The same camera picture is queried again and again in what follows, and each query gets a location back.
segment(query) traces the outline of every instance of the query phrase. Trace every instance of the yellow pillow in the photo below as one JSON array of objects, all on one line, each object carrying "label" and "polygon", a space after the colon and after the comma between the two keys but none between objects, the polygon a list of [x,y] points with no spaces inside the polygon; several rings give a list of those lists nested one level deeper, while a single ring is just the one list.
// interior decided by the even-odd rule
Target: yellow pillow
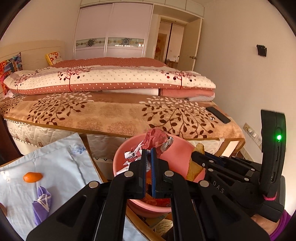
[{"label": "yellow pillow", "polygon": [[45,58],[49,65],[57,64],[59,62],[62,62],[63,59],[61,58],[59,52],[52,52],[45,55]]}]

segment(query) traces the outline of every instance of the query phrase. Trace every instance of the bed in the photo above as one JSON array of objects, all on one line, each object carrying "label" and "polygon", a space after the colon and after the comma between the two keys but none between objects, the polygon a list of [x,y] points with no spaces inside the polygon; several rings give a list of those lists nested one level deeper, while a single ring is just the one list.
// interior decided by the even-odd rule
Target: bed
[{"label": "bed", "polygon": [[[216,155],[230,156],[245,143],[234,120],[207,101],[211,94],[196,97],[197,92],[211,93],[214,86],[198,73],[179,72],[147,58],[70,60],[49,67],[44,56],[50,51],[63,55],[64,43],[28,42],[0,51],[0,62],[22,53],[23,70],[5,80],[17,95],[1,100],[0,114],[24,155],[75,132],[85,133],[100,169],[112,179],[118,147],[150,128],[193,144],[202,142]],[[208,106],[231,122],[223,124],[205,110]]]}]

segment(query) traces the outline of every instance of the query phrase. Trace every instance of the metal screw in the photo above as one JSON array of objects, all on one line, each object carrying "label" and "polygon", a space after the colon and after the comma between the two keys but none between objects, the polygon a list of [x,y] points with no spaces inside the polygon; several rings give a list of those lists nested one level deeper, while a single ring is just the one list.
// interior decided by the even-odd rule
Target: metal screw
[{"label": "metal screw", "polygon": [[98,182],[96,182],[96,181],[92,181],[92,182],[89,183],[89,187],[90,187],[90,188],[96,188],[96,187],[98,187],[98,185],[99,185],[99,184],[98,184]]},{"label": "metal screw", "polygon": [[174,173],[172,171],[165,172],[165,176],[167,176],[167,177],[172,177],[173,175],[174,175]]},{"label": "metal screw", "polygon": [[207,188],[210,184],[209,184],[208,181],[206,181],[206,180],[202,180],[202,181],[200,181],[200,185],[201,185],[202,187],[204,187],[204,188]]},{"label": "metal screw", "polygon": [[133,176],[133,172],[132,172],[132,171],[126,171],[126,172],[124,173],[124,175],[125,175],[126,177],[132,177],[132,176]]}]

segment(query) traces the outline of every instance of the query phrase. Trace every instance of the pink bucket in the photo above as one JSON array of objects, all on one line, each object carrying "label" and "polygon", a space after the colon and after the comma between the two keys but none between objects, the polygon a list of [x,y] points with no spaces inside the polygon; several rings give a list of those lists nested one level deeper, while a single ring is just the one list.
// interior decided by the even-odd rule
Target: pink bucket
[{"label": "pink bucket", "polygon": [[[144,137],[145,134],[134,136],[126,140],[118,148],[113,160],[114,176],[116,176],[116,172],[124,167],[123,164],[126,162],[124,153],[126,151],[130,151],[132,147],[137,146],[144,139]],[[168,162],[170,170],[181,174],[183,177],[186,177],[190,156],[194,146],[180,137],[173,135],[172,137],[174,138],[173,144],[160,156],[160,158]],[[203,170],[194,181],[199,182],[200,180],[203,180],[204,177],[205,170]],[[161,215],[171,212],[170,207],[156,207],[140,200],[130,199],[128,200],[128,205],[136,214],[145,218],[157,218]]]}]

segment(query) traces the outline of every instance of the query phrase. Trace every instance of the purple sleeve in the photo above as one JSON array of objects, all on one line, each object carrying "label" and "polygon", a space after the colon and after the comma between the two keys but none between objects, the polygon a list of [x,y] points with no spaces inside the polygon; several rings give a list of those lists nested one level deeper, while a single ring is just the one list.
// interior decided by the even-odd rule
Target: purple sleeve
[{"label": "purple sleeve", "polygon": [[286,210],[283,211],[283,215],[282,217],[280,218],[280,221],[279,221],[279,225],[278,227],[276,228],[276,230],[270,235],[270,240],[271,241],[274,241],[278,236],[279,234],[284,230],[284,228],[286,227],[287,223],[290,221],[291,219],[291,216],[287,213]]}]

